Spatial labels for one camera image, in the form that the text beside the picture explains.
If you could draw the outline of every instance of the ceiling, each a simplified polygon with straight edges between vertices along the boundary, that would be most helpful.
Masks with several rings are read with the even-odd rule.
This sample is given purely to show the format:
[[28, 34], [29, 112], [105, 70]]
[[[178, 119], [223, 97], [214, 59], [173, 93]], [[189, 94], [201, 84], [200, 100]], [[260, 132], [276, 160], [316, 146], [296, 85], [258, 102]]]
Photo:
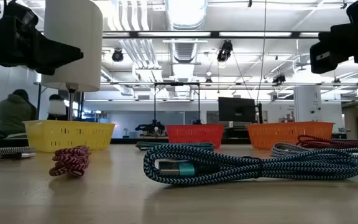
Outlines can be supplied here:
[[[20, 4], [30, 7], [40, 18], [38, 30], [44, 28], [45, 1], [18, 0]], [[104, 16], [104, 30], [111, 31], [108, 19], [113, 12], [109, 0], [94, 1]], [[348, 5], [354, 0], [346, 0]], [[168, 21], [164, 0], [149, 0], [148, 22], [151, 30], [167, 30]], [[203, 30], [243, 30], [243, 31], [328, 31], [331, 26], [348, 23], [346, 10], [341, 9], [343, 0], [267, 0], [266, 15], [265, 1], [253, 0], [252, 7], [247, 7], [248, 1], [208, 0]], [[131, 2], [129, 1], [129, 17], [131, 16]], [[293, 62], [297, 55], [308, 54], [310, 47], [317, 43], [314, 39], [233, 39], [233, 53], [226, 63], [226, 67], [218, 69], [216, 52], [222, 46], [224, 39], [208, 39], [199, 44], [197, 56], [192, 63], [196, 64], [190, 82], [204, 82], [207, 72], [211, 72], [212, 81], [242, 82], [241, 75], [247, 82], [271, 82], [272, 77], [279, 72], [284, 73], [287, 82], [295, 80]], [[162, 39], [153, 39], [153, 48], [158, 63], [162, 69], [164, 81], [173, 81], [172, 55], [170, 44], [164, 44]], [[121, 47], [117, 39], [103, 40], [103, 67], [111, 73], [114, 81], [133, 82], [133, 62], [124, 50], [124, 60], [113, 62], [111, 55], [114, 48]], [[310, 72], [304, 76], [297, 75], [297, 82], [331, 82], [334, 77], [358, 71], [358, 64], [352, 60], [342, 63], [335, 71], [322, 74], [318, 80]], [[347, 83], [358, 82], [358, 75], [346, 80]], [[102, 86], [102, 90], [111, 91], [116, 88]], [[150, 91], [148, 88], [138, 88], [135, 91]]]

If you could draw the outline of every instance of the table surface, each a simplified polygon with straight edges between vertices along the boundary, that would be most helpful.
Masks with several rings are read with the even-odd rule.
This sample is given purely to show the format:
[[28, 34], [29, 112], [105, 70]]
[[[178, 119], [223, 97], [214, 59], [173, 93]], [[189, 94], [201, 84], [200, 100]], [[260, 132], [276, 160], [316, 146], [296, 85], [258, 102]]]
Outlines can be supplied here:
[[[221, 153], [266, 157], [249, 146]], [[358, 223], [358, 176], [172, 187], [148, 179], [133, 145], [96, 151], [80, 179], [51, 177], [51, 154], [0, 161], [0, 223]]]

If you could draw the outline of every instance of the black monitor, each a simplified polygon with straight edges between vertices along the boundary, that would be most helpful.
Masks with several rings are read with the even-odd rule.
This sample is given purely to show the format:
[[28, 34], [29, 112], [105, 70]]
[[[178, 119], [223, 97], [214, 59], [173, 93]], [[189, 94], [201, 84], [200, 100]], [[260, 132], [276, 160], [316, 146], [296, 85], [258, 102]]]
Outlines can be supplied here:
[[219, 120], [256, 122], [255, 100], [219, 97]]

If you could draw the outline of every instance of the orange plastic basket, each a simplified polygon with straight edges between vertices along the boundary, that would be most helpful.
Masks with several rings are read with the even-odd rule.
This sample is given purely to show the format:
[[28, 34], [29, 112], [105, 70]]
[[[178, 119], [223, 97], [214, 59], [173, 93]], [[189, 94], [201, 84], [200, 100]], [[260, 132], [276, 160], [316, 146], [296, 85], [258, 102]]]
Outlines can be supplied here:
[[210, 142], [214, 148], [221, 147], [223, 125], [167, 125], [169, 143], [202, 143]]
[[331, 139], [333, 126], [334, 123], [316, 121], [249, 124], [248, 132], [252, 147], [271, 150], [276, 142], [296, 144], [301, 134]]

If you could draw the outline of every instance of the white wall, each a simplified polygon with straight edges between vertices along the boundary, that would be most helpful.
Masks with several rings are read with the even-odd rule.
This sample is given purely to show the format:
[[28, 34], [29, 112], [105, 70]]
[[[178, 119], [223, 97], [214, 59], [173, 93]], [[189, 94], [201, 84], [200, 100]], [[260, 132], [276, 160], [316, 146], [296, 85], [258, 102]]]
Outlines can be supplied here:
[[[152, 101], [86, 101], [85, 106], [90, 110], [101, 111], [153, 111], [154, 103]], [[201, 102], [201, 119], [206, 121], [207, 111], [217, 111], [217, 101]], [[268, 111], [268, 122], [276, 123], [279, 118], [284, 118], [289, 111], [293, 110], [293, 102], [262, 102], [262, 110]], [[343, 128], [341, 103], [322, 102], [321, 110], [323, 112], [323, 121], [333, 122], [333, 132], [338, 128]], [[157, 111], [198, 111], [198, 103], [162, 103], [157, 102]]]
[[[37, 107], [38, 86], [34, 85], [35, 72], [24, 67], [5, 68], [0, 66], [0, 101], [7, 98], [16, 89], [24, 89], [30, 102]], [[41, 96], [40, 119], [48, 116], [49, 96], [57, 90], [46, 89]]]

